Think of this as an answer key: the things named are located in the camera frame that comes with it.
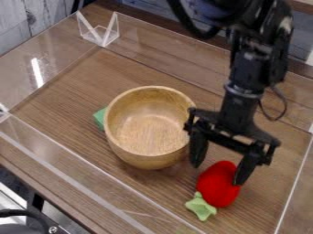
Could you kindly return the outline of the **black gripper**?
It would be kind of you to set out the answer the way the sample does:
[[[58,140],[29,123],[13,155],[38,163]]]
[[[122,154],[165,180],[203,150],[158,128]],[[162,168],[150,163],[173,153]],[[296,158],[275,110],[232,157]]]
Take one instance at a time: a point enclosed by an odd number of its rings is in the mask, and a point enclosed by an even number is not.
[[[207,159],[209,143],[244,155],[235,173],[233,184],[243,186],[259,165],[271,165],[281,141],[252,122],[244,131],[219,123],[220,114],[192,107],[184,130],[191,136],[191,162],[199,168]]]

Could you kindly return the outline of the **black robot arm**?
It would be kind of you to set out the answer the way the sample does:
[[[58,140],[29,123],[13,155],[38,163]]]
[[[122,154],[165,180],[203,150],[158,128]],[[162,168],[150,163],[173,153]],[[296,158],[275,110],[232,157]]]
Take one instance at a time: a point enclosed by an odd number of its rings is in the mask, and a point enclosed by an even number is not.
[[[185,131],[191,136],[191,162],[200,166],[208,145],[216,143],[243,154],[233,184],[241,186],[260,165],[269,165],[277,137],[255,123],[264,108],[263,97],[286,80],[294,33],[292,7],[287,0],[196,0],[195,9],[209,24],[197,27],[181,0],[166,0],[191,33],[213,38],[223,30],[232,43],[231,77],[225,84],[221,109],[208,111],[192,107]]]

